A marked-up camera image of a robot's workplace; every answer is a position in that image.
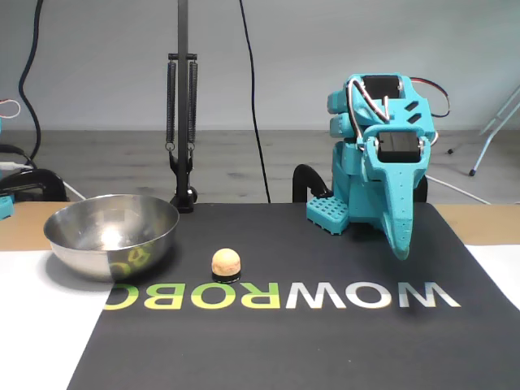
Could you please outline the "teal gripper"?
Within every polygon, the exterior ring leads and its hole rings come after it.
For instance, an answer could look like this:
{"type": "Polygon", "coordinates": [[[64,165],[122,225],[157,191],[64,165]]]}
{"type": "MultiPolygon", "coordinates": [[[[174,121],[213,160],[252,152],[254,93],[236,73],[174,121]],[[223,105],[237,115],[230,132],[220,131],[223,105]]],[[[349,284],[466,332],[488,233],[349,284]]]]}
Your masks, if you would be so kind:
{"type": "Polygon", "coordinates": [[[362,163],[370,180],[383,180],[383,229],[393,254],[406,260],[414,225],[416,180],[425,175],[434,132],[418,125],[376,124],[362,134],[362,163]]]}

